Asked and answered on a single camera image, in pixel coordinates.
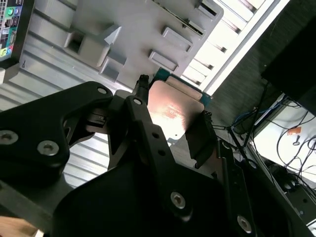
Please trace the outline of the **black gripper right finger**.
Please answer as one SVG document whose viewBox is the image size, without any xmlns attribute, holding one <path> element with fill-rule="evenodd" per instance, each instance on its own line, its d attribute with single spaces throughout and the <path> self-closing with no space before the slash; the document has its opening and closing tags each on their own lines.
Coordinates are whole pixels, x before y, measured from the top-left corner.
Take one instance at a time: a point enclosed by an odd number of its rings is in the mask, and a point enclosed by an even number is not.
<svg viewBox="0 0 316 237">
<path fill-rule="evenodd" d="M 257 162 L 234 157 L 227 142 L 219 139 L 211 114 L 203 112 L 185 133 L 190 156 L 197 169 L 205 168 L 223 188 L 231 228 L 241 237 L 293 237 L 295 227 L 275 192 L 269 191 L 268 177 Z"/>
</svg>

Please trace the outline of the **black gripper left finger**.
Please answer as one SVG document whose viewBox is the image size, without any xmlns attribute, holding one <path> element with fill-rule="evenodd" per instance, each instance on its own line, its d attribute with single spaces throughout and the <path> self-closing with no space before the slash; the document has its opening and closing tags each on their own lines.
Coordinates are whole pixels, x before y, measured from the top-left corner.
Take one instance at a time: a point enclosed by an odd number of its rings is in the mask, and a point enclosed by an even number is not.
<svg viewBox="0 0 316 237">
<path fill-rule="evenodd" d="M 115 163 L 110 170 L 131 161 L 146 165 L 161 204 L 189 220 L 192 207 L 179 193 L 178 164 L 147 109 L 148 81 L 140 76 L 136 93 L 125 98 L 90 81 L 2 112 L 0 178 L 27 187 L 51 186 L 69 160 L 70 147 L 100 132 L 109 137 Z"/>
</svg>

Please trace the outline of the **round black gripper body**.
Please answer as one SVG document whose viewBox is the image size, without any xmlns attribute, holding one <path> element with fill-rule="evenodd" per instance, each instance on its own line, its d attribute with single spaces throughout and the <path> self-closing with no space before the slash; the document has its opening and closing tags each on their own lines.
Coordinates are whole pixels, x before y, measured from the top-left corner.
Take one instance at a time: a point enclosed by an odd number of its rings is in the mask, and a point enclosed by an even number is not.
<svg viewBox="0 0 316 237">
<path fill-rule="evenodd" d="M 183 221 L 160 201 L 149 168 L 128 162 L 71 191 L 57 206 L 52 237 L 244 237 L 245 224 L 229 218 L 222 186 L 177 165 L 180 195 L 192 207 Z"/>
</svg>

